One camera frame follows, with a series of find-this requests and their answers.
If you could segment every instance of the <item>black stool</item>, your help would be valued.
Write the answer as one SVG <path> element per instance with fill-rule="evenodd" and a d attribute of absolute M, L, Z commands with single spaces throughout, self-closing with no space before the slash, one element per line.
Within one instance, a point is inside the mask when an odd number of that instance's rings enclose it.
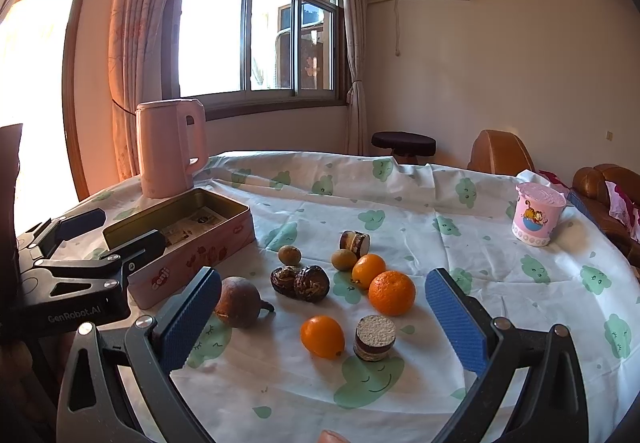
<path fill-rule="evenodd" d="M 371 137 L 374 147 L 390 148 L 399 164 L 418 165 L 416 156 L 433 156 L 436 140 L 412 132 L 377 132 Z"/>

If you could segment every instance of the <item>beige wall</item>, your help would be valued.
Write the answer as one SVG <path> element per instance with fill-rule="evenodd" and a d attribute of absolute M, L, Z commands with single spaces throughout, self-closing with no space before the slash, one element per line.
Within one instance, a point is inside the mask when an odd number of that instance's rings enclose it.
<path fill-rule="evenodd" d="M 89 192 L 118 182 L 111 137 L 108 33 L 111 0 L 84 0 L 76 47 L 74 89 L 82 164 Z M 159 100 L 159 47 L 145 71 L 145 100 Z M 210 154 L 227 150 L 341 152 L 342 106 L 267 112 L 207 122 Z"/>
<path fill-rule="evenodd" d="M 466 166 L 484 128 L 516 132 L 570 183 L 603 162 L 640 171 L 640 14 L 615 0 L 402 0 L 367 13 L 369 130 L 438 142 Z M 606 131 L 613 141 L 605 139 Z"/>

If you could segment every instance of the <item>orange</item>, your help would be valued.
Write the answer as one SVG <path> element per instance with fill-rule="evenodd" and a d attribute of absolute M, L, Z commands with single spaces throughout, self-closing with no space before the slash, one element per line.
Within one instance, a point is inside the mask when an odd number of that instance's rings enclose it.
<path fill-rule="evenodd" d="M 351 280 L 359 287 L 368 289 L 371 281 L 386 269 L 385 260 L 375 253 L 363 255 L 351 270 Z"/>
<path fill-rule="evenodd" d="M 344 333 L 331 317 L 318 315 L 300 326 L 300 341 L 320 358 L 336 359 L 344 351 Z"/>
<path fill-rule="evenodd" d="M 403 315 L 414 305 L 414 300 L 414 283 L 399 271 L 385 271 L 369 286 L 369 302 L 383 315 Z"/>

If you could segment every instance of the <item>screw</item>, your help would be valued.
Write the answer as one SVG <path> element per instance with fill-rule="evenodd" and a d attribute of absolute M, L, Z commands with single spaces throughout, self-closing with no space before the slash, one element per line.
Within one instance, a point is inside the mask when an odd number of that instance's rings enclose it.
<path fill-rule="evenodd" d="M 569 330 L 566 328 L 566 326 L 563 326 L 562 324 L 555 325 L 554 333 L 562 338 L 569 336 Z"/>
<path fill-rule="evenodd" d="M 152 316 L 142 315 L 142 317 L 138 317 L 136 319 L 136 327 L 139 327 L 140 329 L 148 328 L 153 321 L 154 318 Z"/>
<path fill-rule="evenodd" d="M 91 325 L 91 322 L 84 322 L 83 324 L 80 324 L 78 333 L 80 333 L 81 335 L 88 335 L 89 333 L 91 333 L 91 330 L 93 328 L 94 327 Z"/>
<path fill-rule="evenodd" d="M 495 317 L 494 326 L 496 326 L 500 331 L 506 331 L 507 329 L 511 329 L 511 322 L 505 317 Z"/>

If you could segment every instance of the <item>pink plastic cup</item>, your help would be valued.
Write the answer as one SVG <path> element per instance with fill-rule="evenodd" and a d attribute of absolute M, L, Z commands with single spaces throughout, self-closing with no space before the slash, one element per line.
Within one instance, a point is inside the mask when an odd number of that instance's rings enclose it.
<path fill-rule="evenodd" d="M 564 196 L 538 183 L 519 183 L 518 203 L 511 232 L 523 243 L 546 246 L 566 205 Z"/>

